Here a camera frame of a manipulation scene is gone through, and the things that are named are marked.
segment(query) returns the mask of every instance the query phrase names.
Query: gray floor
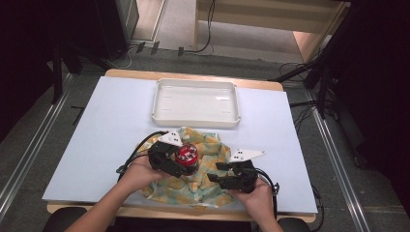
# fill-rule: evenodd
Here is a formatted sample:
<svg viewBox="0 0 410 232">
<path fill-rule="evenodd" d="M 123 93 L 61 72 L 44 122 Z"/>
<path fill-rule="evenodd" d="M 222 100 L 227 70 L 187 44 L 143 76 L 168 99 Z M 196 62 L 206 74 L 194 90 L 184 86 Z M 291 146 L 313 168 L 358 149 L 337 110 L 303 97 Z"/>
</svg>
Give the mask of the gray floor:
<svg viewBox="0 0 410 232">
<path fill-rule="evenodd" d="M 138 22 L 135 38 L 144 37 L 144 31 L 153 31 L 152 22 L 159 16 L 161 20 L 152 43 L 159 43 L 159 48 L 164 49 L 178 50 L 180 46 L 184 50 L 194 49 L 195 1 L 166 0 L 163 14 L 155 7 L 162 0 L 137 2 L 140 12 L 143 15 L 147 14 L 152 20 L 150 23 L 146 23 L 146 20 Z M 199 21 L 197 30 L 197 49 L 200 49 L 208 39 L 208 23 Z M 279 63 L 303 62 L 296 40 L 290 31 L 212 22 L 211 37 L 210 45 L 202 54 Z"/>
<path fill-rule="evenodd" d="M 177 57 L 175 52 L 159 52 L 150 55 L 150 48 L 141 53 L 133 53 L 131 70 L 158 71 L 170 73 L 198 73 L 222 76 L 235 76 L 249 79 L 266 79 L 279 76 L 279 63 L 261 60 L 245 60 L 220 56 L 196 56 L 185 54 Z M 53 127 L 46 137 L 33 166 L 29 170 L 9 211 L 0 224 L 0 231 L 41 231 L 49 213 L 42 201 L 44 187 L 50 180 L 61 156 L 75 129 L 73 122 L 79 111 L 71 108 L 86 106 L 92 92 L 103 75 L 98 67 L 84 63 L 86 69 L 81 75 L 73 77 L 73 85 Z M 282 68 L 286 73 L 295 66 Z M 285 83 L 289 102 L 303 102 L 308 99 L 307 91 L 294 82 Z M 0 144 L 0 183 L 4 186 L 15 166 L 29 145 L 36 129 L 48 109 L 52 90 L 47 91 L 15 126 Z M 303 107 L 292 108 L 296 119 Z M 375 170 L 362 170 L 352 160 L 352 150 L 346 143 L 343 131 L 332 117 L 326 120 L 332 137 L 339 150 L 349 178 L 358 194 L 371 231 L 408 231 L 409 217 L 404 213 L 390 182 Z M 356 231 L 346 200 L 340 190 L 336 173 L 313 117 L 302 123 L 299 139 L 307 164 L 311 183 L 322 195 L 325 206 L 325 219 L 321 231 Z M 318 220 L 311 224 L 314 228 Z"/>
</svg>

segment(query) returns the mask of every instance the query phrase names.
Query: red object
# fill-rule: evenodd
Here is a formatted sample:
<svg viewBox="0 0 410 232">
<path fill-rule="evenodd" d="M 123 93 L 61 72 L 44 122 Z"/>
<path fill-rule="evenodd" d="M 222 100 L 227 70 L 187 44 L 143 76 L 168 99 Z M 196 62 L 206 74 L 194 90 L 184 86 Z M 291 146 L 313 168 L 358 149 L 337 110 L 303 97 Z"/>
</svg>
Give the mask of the red object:
<svg viewBox="0 0 410 232">
<path fill-rule="evenodd" d="M 192 144 L 186 144 L 179 148 L 175 154 L 175 161 L 184 165 L 187 168 L 187 173 L 184 175 L 189 176 L 198 170 L 198 150 Z"/>
</svg>

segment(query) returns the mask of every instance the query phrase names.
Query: white tray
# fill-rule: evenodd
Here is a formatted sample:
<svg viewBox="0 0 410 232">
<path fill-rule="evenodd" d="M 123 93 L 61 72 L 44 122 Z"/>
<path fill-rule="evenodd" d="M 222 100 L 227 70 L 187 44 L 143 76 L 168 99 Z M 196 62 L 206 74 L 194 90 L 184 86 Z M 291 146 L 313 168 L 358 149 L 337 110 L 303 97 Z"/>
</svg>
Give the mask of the white tray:
<svg viewBox="0 0 410 232">
<path fill-rule="evenodd" d="M 233 128 L 241 120 L 236 86 L 230 82 L 161 79 L 152 119 L 168 127 Z"/>
</svg>

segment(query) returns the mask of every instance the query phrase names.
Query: metal frame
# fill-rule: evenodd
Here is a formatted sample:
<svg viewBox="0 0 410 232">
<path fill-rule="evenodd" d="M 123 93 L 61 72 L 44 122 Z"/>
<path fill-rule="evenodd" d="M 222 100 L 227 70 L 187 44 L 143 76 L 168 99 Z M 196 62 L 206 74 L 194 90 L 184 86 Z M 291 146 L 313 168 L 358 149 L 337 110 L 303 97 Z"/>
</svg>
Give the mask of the metal frame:
<svg viewBox="0 0 410 232">
<path fill-rule="evenodd" d="M 309 101 L 315 99 L 313 94 L 308 90 L 307 98 Z M 340 159 L 340 155 L 337 151 L 337 146 L 332 139 L 326 119 L 322 118 L 317 109 L 314 109 L 313 115 L 317 127 L 319 128 L 320 134 L 322 135 L 323 142 L 325 144 L 326 150 L 328 151 L 329 158 L 337 177 L 337 181 L 340 184 L 341 192 L 343 193 L 344 199 L 346 200 L 347 207 L 356 226 L 356 229 L 357 231 L 361 232 L 370 231 L 362 205 L 359 202 L 359 198 L 357 197 L 357 194 L 353 189 L 347 172 L 343 166 L 343 162 Z"/>
<path fill-rule="evenodd" d="M 0 223 L 5 217 L 5 214 L 12 205 L 13 200 L 17 194 L 17 191 L 21 187 L 24 178 L 26 177 L 30 167 L 32 166 L 34 160 L 37 157 L 38 152 L 42 148 L 42 145 L 54 125 L 54 122 L 67 99 L 67 95 L 73 84 L 73 75 L 68 74 L 64 81 L 64 93 L 62 98 L 55 104 L 53 104 L 47 114 L 45 115 L 40 127 L 37 129 L 33 139 L 25 150 L 23 156 L 21 157 L 18 165 L 15 168 L 12 176 L 10 177 L 7 184 L 3 187 L 0 193 Z"/>
</svg>

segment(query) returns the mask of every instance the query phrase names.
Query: floral cloth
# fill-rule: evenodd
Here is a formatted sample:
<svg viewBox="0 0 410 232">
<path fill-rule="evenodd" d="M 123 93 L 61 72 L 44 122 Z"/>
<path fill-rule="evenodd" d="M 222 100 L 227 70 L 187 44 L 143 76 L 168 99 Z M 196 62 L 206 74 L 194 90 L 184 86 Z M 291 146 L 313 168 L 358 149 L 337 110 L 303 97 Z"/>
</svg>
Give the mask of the floral cloth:
<svg viewBox="0 0 410 232">
<path fill-rule="evenodd" d="M 199 169 L 191 176 L 170 177 L 152 183 L 141 190 L 147 199 L 173 205 L 191 205 L 219 207 L 234 201 L 220 185 L 210 182 L 207 173 L 219 176 L 227 175 L 226 171 L 218 171 L 216 162 L 227 162 L 230 149 L 220 142 L 215 133 L 200 132 L 191 128 L 178 129 L 183 143 L 193 144 L 198 150 Z M 158 140 L 148 140 L 140 149 L 146 150 Z"/>
</svg>

